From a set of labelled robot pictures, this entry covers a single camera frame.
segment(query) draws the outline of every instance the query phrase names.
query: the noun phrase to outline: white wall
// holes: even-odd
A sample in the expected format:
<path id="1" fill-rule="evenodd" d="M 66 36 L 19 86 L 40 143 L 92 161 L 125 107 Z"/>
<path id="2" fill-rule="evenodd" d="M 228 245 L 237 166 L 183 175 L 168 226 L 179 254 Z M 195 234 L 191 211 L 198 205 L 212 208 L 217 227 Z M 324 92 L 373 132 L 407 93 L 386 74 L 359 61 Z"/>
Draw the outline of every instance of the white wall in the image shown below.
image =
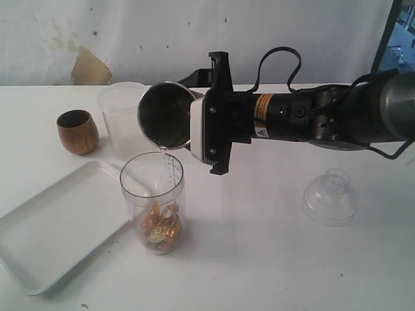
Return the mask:
<path id="1" fill-rule="evenodd" d="M 370 70 L 391 5 L 392 0 L 0 0 L 0 85 L 72 84 L 80 46 L 109 67 L 110 82 L 180 80 L 209 67 L 209 51 L 222 50 L 230 53 L 234 82 L 253 83 L 262 55 L 279 45 L 303 56 L 295 82 L 351 82 Z M 262 82 L 284 83 L 296 59 L 271 57 Z"/>

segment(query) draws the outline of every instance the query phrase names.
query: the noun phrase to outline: wooden cup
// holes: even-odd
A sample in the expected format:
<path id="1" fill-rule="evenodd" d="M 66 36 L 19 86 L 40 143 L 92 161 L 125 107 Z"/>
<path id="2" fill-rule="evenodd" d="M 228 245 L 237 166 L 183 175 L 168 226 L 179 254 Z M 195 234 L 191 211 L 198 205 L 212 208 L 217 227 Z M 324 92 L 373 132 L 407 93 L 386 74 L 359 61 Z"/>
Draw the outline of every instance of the wooden cup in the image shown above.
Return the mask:
<path id="1" fill-rule="evenodd" d="M 65 112 L 56 121 L 60 141 L 73 154 L 87 154 L 98 145 L 98 129 L 92 116 L 85 110 Z"/>

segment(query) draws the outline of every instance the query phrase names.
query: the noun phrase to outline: white tray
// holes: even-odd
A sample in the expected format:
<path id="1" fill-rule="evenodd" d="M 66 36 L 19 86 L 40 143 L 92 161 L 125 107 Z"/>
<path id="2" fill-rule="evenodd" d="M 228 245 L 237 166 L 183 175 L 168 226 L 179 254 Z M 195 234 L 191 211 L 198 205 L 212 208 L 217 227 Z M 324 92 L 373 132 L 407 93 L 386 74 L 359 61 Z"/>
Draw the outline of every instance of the white tray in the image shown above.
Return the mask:
<path id="1" fill-rule="evenodd" d="M 0 261 L 40 294 L 128 221 L 119 172 L 89 162 L 0 218 Z"/>

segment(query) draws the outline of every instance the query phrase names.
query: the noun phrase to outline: warning label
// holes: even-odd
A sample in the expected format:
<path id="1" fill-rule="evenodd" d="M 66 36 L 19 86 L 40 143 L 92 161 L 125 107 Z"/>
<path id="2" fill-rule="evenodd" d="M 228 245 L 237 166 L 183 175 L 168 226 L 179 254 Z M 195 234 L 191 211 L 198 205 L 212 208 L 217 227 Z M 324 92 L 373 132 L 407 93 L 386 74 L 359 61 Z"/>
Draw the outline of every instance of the warning label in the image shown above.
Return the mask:
<path id="1" fill-rule="evenodd" d="M 267 131 L 267 109 L 273 94 L 261 94 L 258 97 L 254 111 L 254 127 L 257 137 L 269 137 Z"/>

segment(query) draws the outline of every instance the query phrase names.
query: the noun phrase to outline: orange label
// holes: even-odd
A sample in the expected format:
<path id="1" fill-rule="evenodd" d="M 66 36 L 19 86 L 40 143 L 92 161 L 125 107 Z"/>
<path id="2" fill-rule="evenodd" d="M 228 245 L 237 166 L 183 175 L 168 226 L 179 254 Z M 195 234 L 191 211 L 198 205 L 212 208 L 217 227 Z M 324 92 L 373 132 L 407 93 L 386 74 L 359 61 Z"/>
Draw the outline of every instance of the orange label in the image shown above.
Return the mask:
<path id="1" fill-rule="evenodd" d="M 254 117 L 261 119 L 264 122 L 254 121 L 254 127 L 256 128 L 266 128 L 265 121 L 267 120 L 267 109 L 268 104 L 270 103 L 271 97 L 274 94 L 261 94 L 258 97 L 257 104 L 255 105 Z"/>

